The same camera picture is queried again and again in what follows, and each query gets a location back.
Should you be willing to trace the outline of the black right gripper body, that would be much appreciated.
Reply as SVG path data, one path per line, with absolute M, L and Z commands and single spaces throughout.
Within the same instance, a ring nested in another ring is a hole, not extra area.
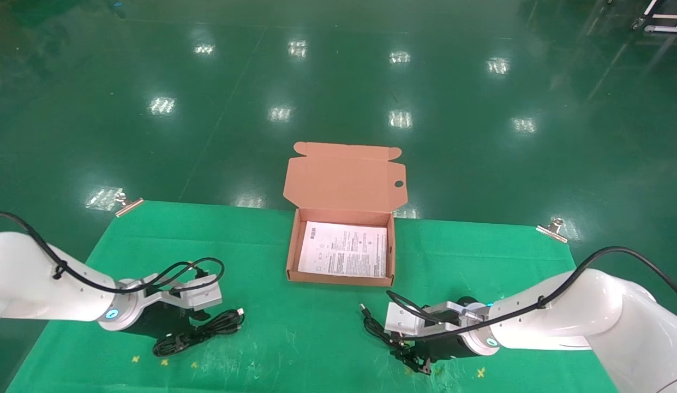
M 424 311 L 433 315 L 436 319 L 454 324 L 457 329 L 462 326 L 459 318 L 460 310 L 464 308 L 472 310 L 474 306 L 481 305 L 480 302 L 470 296 L 461 297 L 455 304 L 457 306 L 454 309 L 450 307 L 453 305 L 453 302 L 446 302 L 433 307 L 425 307 Z M 413 350 L 419 359 L 424 361 L 430 360 L 432 362 L 450 360 L 452 358 L 460 359 L 478 356 L 477 353 L 468 347 L 467 343 L 465 343 L 465 339 L 461 335 L 425 342 L 418 341 L 415 342 Z

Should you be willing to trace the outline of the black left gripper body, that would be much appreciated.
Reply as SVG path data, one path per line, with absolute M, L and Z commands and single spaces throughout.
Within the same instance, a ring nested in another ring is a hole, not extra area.
M 194 311 L 180 308 L 168 303 L 154 303 L 146 307 L 131 326 L 123 329 L 124 333 L 165 338 L 187 334 L 196 329 L 192 321 L 207 321 L 211 314 L 206 311 Z

